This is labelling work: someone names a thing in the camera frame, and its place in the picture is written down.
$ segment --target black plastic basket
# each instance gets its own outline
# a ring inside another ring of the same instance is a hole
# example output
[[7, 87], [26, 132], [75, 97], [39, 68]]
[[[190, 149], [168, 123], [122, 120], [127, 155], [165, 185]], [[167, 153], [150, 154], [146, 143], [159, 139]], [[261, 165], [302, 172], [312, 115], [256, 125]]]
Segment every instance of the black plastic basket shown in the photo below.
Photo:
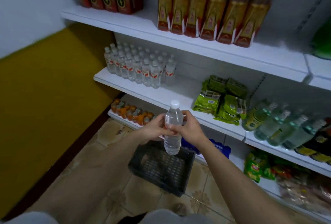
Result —
[[138, 146], [128, 167], [134, 175], [181, 197], [185, 193], [194, 158], [195, 153], [184, 148], [180, 148], [176, 155], [169, 155], [163, 141], [149, 141]]

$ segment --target hand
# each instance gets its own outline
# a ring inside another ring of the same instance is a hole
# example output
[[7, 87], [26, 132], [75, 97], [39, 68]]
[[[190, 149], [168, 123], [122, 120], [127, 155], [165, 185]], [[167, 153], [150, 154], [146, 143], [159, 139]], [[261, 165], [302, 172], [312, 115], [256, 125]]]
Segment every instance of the hand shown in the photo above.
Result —
[[166, 114], [162, 113], [158, 115], [155, 119], [149, 122], [147, 125], [136, 130], [140, 135], [139, 139], [141, 140], [140, 144], [146, 144], [150, 140], [157, 140], [161, 135], [174, 135], [175, 133], [171, 130], [166, 130], [161, 128], [164, 122], [164, 116]]
[[184, 117], [187, 121], [186, 124], [184, 126], [170, 125], [169, 129], [178, 132], [187, 142], [199, 149], [207, 138], [192, 113], [189, 111], [182, 111], [182, 113], [186, 115], [186, 117]]

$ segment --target left hand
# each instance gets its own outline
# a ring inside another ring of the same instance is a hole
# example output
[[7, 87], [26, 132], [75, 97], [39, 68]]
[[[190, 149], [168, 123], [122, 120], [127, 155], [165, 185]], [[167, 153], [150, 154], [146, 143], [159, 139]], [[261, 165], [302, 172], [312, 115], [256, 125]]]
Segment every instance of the left hand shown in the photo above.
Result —
[[165, 115], [165, 113], [158, 115], [147, 125], [136, 130], [137, 134], [139, 134], [140, 144], [146, 144], [150, 140], [157, 140], [161, 135], [175, 135], [171, 130], [161, 128]]

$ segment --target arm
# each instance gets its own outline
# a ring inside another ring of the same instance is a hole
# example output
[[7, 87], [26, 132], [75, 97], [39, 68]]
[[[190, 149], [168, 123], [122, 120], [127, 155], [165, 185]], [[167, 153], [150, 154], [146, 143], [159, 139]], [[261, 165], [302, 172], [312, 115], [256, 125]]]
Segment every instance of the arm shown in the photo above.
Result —
[[227, 159], [206, 138], [199, 122], [189, 112], [185, 126], [171, 126], [188, 142], [196, 146], [204, 156], [224, 200], [238, 224], [294, 222], [279, 208], [267, 193]]
[[46, 191], [29, 211], [46, 212], [59, 223], [84, 223], [94, 207], [120, 176], [139, 144], [173, 132], [160, 128], [160, 114], [146, 126], [135, 130], [102, 154], [73, 170], [54, 190]]

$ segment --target forearm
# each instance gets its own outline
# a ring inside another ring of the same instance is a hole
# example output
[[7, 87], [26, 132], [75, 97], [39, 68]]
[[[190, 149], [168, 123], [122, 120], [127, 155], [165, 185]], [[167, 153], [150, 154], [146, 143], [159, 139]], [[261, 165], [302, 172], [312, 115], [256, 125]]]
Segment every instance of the forearm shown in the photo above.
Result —
[[81, 164], [54, 190], [44, 193], [30, 210], [47, 212], [59, 223], [83, 223], [112, 187], [114, 178], [121, 175], [140, 137], [140, 132], [134, 131], [100, 157]]
[[238, 224], [293, 224], [288, 214], [210, 141], [204, 141], [199, 149]]

